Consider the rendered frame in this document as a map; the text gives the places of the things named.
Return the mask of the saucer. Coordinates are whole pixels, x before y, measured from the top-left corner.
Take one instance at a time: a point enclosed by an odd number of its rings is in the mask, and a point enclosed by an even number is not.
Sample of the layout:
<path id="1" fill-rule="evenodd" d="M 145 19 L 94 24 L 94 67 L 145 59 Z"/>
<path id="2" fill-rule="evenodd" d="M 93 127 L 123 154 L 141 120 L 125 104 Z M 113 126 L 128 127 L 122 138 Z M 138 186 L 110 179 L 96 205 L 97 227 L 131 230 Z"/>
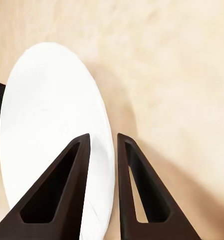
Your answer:
<path id="1" fill-rule="evenodd" d="M 29 48 L 8 78 L 0 112 L 0 166 L 12 209 L 76 137 L 91 153 L 79 240 L 103 240 L 113 207 L 115 154 L 97 84 L 79 57 L 55 42 Z"/>

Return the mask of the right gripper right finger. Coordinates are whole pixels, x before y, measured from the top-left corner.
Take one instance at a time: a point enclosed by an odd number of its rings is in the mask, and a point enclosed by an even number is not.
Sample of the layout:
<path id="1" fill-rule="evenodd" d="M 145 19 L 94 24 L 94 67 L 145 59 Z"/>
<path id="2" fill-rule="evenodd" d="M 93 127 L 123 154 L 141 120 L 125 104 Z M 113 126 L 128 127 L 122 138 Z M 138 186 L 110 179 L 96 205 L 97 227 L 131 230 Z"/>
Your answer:
<path id="1" fill-rule="evenodd" d="M 117 133 L 121 240 L 202 240 L 136 141 Z M 129 167 L 148 220 L 137 221 Z"/>

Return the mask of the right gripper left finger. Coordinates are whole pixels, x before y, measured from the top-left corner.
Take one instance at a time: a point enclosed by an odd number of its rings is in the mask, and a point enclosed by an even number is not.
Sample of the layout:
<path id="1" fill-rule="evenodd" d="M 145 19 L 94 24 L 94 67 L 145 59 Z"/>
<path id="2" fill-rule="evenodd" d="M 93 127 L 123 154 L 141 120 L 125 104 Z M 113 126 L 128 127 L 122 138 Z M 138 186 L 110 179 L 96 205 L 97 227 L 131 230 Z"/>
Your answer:
<path id="1" fill-rule="evenodd" d="M 0 221 L 0 240 L 79 240 L 91 153 L 74 138 Z"/>

